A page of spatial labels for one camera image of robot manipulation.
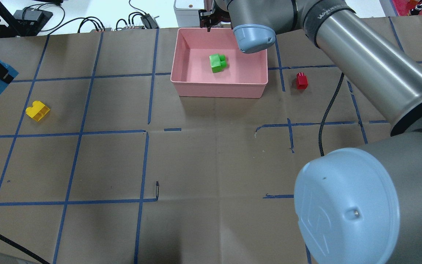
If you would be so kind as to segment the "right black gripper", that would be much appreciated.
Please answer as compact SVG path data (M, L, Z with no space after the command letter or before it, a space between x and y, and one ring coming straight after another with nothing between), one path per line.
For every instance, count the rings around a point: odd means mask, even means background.
M220 22L231 22L230 15L227 11L219 7L213 8L210 11L198 10L199 27L210 30L211 27L218 25Z

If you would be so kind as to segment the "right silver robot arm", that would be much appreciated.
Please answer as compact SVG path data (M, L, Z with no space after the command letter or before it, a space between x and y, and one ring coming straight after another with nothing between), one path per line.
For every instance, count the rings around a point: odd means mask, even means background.
M422 264L422 66L345 0L207 0L200 27L229 22L245 54L302 30L341 72L319 123L320 157L298 173L293 199L320 264ZM347 84L364 145L326 153L323 131Z

